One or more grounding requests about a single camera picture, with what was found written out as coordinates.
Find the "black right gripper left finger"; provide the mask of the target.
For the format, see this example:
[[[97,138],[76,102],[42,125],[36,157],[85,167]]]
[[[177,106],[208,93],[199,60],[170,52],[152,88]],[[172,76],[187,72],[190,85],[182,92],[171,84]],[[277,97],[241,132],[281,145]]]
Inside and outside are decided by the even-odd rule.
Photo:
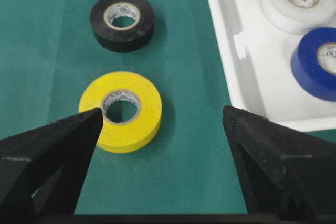
[[[1,140],[1,216],[73,214],[102,130],[94,108]]]

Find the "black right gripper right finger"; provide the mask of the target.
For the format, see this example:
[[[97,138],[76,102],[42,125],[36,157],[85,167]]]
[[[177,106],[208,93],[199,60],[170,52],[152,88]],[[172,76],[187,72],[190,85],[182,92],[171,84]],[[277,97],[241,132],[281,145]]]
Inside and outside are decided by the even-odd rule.
[[[249,213],[335,215],[335,144],[227,105],[223,127]]]

